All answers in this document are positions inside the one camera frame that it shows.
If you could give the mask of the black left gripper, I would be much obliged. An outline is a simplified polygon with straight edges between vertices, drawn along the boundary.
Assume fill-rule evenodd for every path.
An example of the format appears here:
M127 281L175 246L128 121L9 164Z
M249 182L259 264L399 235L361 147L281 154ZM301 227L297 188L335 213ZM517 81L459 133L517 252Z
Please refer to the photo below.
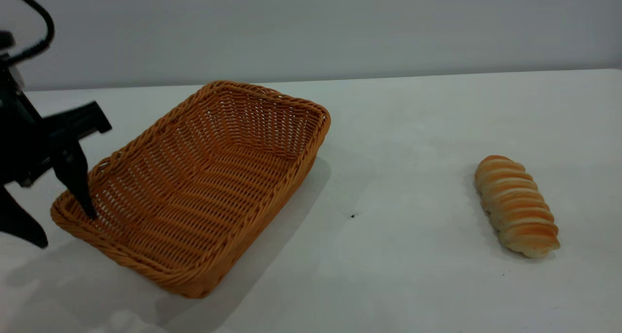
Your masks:
M92 101L74 109L40 116L25 96L14 68L1 66L1 182L30 187L50 169L91 220L97 218L87 182L87 159L80 140L110 131L100 106ZM0 188L0 230L40 248L47 235L7 191Z

